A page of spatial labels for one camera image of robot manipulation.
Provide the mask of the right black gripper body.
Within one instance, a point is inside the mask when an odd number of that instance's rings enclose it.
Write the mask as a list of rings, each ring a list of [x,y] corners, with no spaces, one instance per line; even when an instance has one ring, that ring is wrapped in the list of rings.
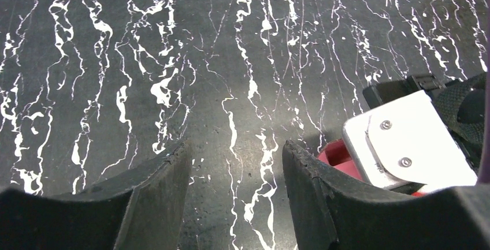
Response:
[[[467,80],[443,82],[432,74],[371,84],[362,94],[373,109],[418,91],[432,100],[441,120],[456,140],[470,167],[478,171],[484,141],[486,73]]]

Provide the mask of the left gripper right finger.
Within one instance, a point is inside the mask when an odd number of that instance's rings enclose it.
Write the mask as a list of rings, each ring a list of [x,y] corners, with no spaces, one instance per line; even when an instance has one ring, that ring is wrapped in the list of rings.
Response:
[[[489,185],[414,197],[354,179],[293,141],[283,171],[299,249],[488,249]]]

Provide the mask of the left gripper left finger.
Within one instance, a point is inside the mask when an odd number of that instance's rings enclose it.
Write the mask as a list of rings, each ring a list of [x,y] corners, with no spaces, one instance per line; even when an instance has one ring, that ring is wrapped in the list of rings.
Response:
[[[191,168],[184,140],[74,195],[1,188],[1,248],[176,249]]]

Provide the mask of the pink paper box sheet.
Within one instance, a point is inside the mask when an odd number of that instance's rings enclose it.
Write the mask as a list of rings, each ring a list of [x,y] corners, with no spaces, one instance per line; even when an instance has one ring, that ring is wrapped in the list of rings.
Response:
[[[354,179],[366,182],[366,178],[361,176],[342,139],[328,142],[317,158]],[[422,187],[421,184],[408,183],[391,191],[419,197],[425,194],[421,191]]]

